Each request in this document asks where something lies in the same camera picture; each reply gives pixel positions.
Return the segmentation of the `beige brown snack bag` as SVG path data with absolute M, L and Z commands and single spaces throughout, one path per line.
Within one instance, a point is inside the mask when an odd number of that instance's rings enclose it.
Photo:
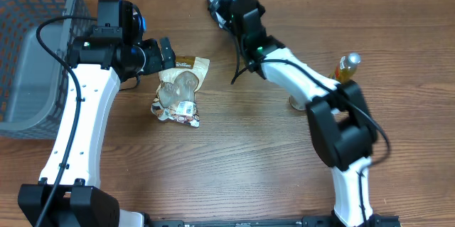
M 162 121 L 174 121 L 198 128 L 200 118 L 196 93 L 208 73 L 210 60 L 177 56 L 176 67 L 159 72 L 160 84 L 151 111 Z

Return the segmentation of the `green lidded white jar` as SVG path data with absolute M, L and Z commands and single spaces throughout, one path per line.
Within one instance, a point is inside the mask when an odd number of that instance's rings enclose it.
M 299 111 L 305 111 L 306 110 L 306 102 L 305 101 L 303 101 L 303 102 L 298 101 L 292 95 L 289 97 L 289 103 L 295 110 L 299 110 Z

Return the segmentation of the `yellow dish soap bottle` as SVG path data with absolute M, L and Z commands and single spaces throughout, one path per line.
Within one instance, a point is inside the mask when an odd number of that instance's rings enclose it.
M 353 77 L 360 62 L 361 57 L 358 53 L 349 53 L 340 59 L 335 70 L 328 77 L 339 83 L 346 83 Z

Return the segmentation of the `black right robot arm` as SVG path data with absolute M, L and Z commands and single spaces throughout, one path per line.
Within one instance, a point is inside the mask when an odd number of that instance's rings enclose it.
M 370 116 L 357 83 L 340 83 L 301 62 L 262 25 L 263 5 L 258 0 L 208 0 L 211 17 L 236 43 L 237 59 L 245 62 L 235 76 L 246 71 L 284 88 L 294 108 L 306 113 L 313 147 L 331 169 L 336 202 L 332 223 L 371 226 L 368 170 L 378 139 L 378 124 Z

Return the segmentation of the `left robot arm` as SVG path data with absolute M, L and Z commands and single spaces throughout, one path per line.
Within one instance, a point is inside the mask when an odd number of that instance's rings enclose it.
M 100 188 L 107 119 L 120 85 L 173 68 L 167 38 L 144 39 L 146 22 L 126 0 L 99 0 L 92 30 L 76 37 L 59 63 L 68 93 L 53 151 L 37 184 L 19 189 L 18 206 L 33 226 L 147 226 Z

